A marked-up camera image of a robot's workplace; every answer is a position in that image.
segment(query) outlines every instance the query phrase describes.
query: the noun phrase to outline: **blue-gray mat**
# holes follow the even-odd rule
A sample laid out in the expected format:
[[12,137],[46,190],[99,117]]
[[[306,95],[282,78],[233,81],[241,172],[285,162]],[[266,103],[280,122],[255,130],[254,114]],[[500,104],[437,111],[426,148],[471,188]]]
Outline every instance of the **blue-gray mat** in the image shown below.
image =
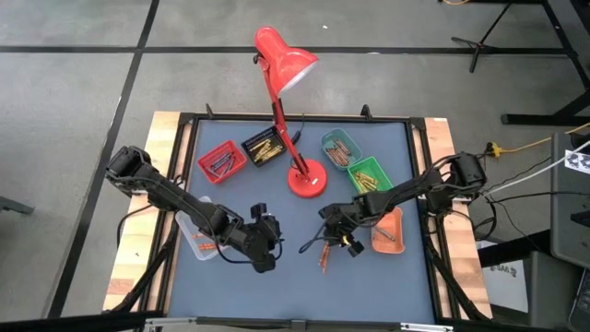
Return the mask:
[[[200,121],[195,159],[228,139],[240,145],[270,125]],[[298,122],[289,123],[289,131],[294,133],[300,126]],[[362,150],[363,158],[374,156],[392,184],[412,177],[406,129],[400,123],[305,123],[297,148],[305,158],[322,162],[328,171],[328,186],[314,199],[298,198],[290,192],[288,153],[262,168],[248,161],[243,170],[219,185],[211,184],[195,165],[191,194],[209,196],[246,220],[250,219],[251,205],[265,202],[268,211],[280,221],[284,252],[275,270],[258,274],[250,265],[229,264],[220,257],[198,261],[181,237],[170,317],[434,322],[415,200],[400,205],[404,211],[406,246],[401,255],[375,253],[367,229],[354,233],[365,245],[365,251],[352,258],[346,249],[333,248],[325,275],[318,266],[323,242],[298,254],[300,246],[322,224],[317,211],[330,203],[350,202],[356,194],[347,174],[338,171],[321,151],[321,136],[335,127],[348,132]],[[231,249],[226,253],[230,258],[244,259]]]

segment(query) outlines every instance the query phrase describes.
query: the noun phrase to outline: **lamp base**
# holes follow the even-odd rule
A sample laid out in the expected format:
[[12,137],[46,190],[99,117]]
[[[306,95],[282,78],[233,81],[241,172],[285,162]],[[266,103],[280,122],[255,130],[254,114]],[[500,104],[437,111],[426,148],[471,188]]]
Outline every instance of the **lamp base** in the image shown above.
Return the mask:
[[289,188],[299,197],[314,198],[324,192],[328,184],[328,173],[319,161],[306,159],[305,163],[310,170],[308,173],[310,180],[305,180],[298,170],[289,167],[287,175]]

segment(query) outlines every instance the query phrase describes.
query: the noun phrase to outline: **yellow cable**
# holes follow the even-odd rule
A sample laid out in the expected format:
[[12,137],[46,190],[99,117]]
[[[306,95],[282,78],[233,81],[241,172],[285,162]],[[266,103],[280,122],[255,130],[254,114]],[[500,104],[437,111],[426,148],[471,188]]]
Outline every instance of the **yellow cable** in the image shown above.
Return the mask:
[[449,0],[443,0],[445,4],[447,5],[451,5],[451,6],[459,6],[459,5],[464,5],[466,3],[468,3],[471,0],[461,0],[459,2],[450,2]]
[[[579,131],[579,130],[582,130],[582,129],[584,129],[584,128],[588,127],[588,126],[590,126],[590,123],[587,123],[587,124],[582,124],[582,125],[580,125],[580,126],[579,126],[579,127],[577,127],[577,128],[574,128],[574,129],[572,129],[572,130],[566,131],[566,132],[565,132],[565,134],[571,134],[571,133],[575,133],[575,132],[577,132],[577,131]],[[495,155],[496,157],[500,157],[500,155],[501,155],[502,153],[515,153],[515,152],[518,152],[518,151],[522,151],[522,150],[524,150],[524,149],[526,149],[526,148],[532,148],[532,147],[535,147],[535,146],[537,146],[537,145],[539,145],[539,144],[543,144],[543,143],[545,143],[545,142],[549,142],[550,140],[551,140],[551,137],[546,137],[546,138],[543,138],[543,139],[541,139],[541,140],[538,140],[537,142],[533,142],[533,143],[527,144],[527,145],[525,145],[525,146],[522,146],[522,147],[520,147],[520,148],[500,148],[500,147],[498,147],[498,146],[496,145],[496,146],[493,148],[493,149],[494,149],[494,155]]]

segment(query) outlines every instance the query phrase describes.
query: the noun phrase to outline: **lamp shade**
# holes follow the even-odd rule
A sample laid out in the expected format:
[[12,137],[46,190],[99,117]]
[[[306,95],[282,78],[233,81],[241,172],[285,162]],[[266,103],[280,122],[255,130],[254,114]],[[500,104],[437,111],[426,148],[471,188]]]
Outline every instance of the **lamp shade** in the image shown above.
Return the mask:
[[299,82],[318,60],[317,56],[303,49],[288,47],[271,27],[259,29],[254,44],[268,62],[270,88],[276,96]]

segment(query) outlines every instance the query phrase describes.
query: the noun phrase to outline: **white cable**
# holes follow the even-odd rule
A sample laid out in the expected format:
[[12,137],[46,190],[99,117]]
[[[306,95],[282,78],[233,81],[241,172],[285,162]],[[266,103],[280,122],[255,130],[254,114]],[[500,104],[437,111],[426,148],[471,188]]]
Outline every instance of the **white cable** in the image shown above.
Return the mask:
[[[583,143],[579,148],[577,148],[574,151],[572,151],[572,153],[576,153],[576,152],[580,151],[581,149],[585,148],[588,145],[590,145],[590,140],[587,141],[587,142],[585,142],[585,143]],[[532,174],[530,174],[530,175],[528,175],[528,176],[526,176],[526,177],[524,177],[524,178],[522,178],[520,180],[516,180],[516,181],[511,182],[509,184],[505,184],[505,185],[501,186],[500,188],[496,188],[496,189],[494,189],[494,190],[492,190],[492,191],[484,194],[483,196],[485,197],[485,196],[489,196],[489,195],[491,195],[493,193],[497,193],[497,192],[499,192],[499,191],[501,191],[503,189],[508,188],[509,186],[513,186],[515,184],[519,184],[519,183],[521,183],[523,181],[526,181],[526,180],[528,180],[528,179],[530,179],[530,178],[532,178],[534,176],[537,176],[537,175],[541,174],[542,172],[548,171],[548,170],[552,169],[553,167],[555,167],[555,166],[559,165],[560,163],[562,163],[567,157],[568,157],[567,155],[564,155],[563,158],[561,158],[560,160],[557,160],[557,161],[553,162],[552,164],[550,164],[546,168],[544,168],[544,169],[542,169],[542,170],[540,170],[538,172],[534,172],[534,173],[532,173]]]

